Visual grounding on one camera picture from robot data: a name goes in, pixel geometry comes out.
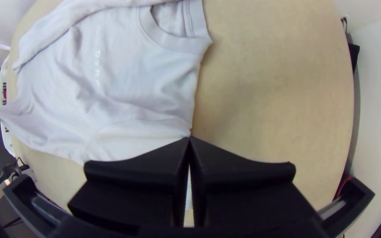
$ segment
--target white wall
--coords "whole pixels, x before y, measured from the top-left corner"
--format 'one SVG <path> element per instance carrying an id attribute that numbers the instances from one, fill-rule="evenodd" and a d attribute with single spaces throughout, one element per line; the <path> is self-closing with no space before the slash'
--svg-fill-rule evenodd
<path id="1" fill-rule="evenodd" d="M 358 70 L 361 114 L 354 175 L 376 194 L 347 238 L 371 237 L 381 224 L 381 0 L 335 0 L 349 16 L 348 32 L 360 45 Z"/>

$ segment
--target round table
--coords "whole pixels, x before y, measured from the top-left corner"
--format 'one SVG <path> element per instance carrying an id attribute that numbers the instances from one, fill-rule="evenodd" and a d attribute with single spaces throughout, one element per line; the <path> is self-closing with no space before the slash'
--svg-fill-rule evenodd
<path id="1" fill-rule="evenodd" d="M 7 73 L 16 97 L 20 37 L 61 0 L 37 0 L 15 32 Z M 319 209 L 330 203 L 349 150 L 354 90 L 349 51 L 331 0 L 206 0 L 214 40 L 202 62 L 192 134 L 248 159 L 290 161 L 295 185 Z M 36 185 L 68 210 L 86 181 L 73 161 L 31 150 L 17 156 Z"/>

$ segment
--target red wire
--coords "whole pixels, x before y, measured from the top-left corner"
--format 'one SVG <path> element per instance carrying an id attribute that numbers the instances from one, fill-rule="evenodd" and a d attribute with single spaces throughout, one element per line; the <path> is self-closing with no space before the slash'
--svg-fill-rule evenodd
<path id="1" fill-rule="evenodd" d="M 354 177 L 354 176 L 349 176 L 349 177 L 347 177 L 347 178 L 345 179 L 344 183 L 342 184 L 342 186 L 340 186 L 339 191 L 337 192 L 337 196 L 340 196 L 340 192 L 342 191 L 342 188 L 345 186 L 345 184 L 346 184 L 349 180 L 351 180 L 351 179 L 353 179 L 353 178 L 355 178 L 355 177 Z"/>

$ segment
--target t-shirt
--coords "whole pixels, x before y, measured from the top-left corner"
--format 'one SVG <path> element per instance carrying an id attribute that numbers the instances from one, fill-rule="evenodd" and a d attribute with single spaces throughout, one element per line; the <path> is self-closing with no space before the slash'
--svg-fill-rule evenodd
<path id="1" fill-rule="evenodd" d="M 0 107 L 4 125 L 27 146 L 79 164 L 130 159 L 188 137 L 212 42 L 202 0 L 88 13 L 62 34 L 51 28 L 60 16 L 50 14 L 23 37 L 18 95 Z M 61 36 L 48 41 L 37 27 Z"/>

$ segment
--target beige table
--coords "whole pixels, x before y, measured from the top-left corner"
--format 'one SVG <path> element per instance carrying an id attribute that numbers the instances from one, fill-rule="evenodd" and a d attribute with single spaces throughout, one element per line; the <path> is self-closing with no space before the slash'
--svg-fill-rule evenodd
<path id="1" fill-rule="evenodd" d="M 38 0 L 19 38 L 60 0 Z M 353 117 L 351 62 L 331 0 L 207 0 L 214 44 L 203 62 L 193 135 L 243 157 L 291 161 L 295 185 L 319 209 L 331 202 L 346 161 Z M 16 96 L 9 70 L 8 100 Z M 62 208 L 86 178 L 72 161 L 14 148 L 38 188 Z"/>

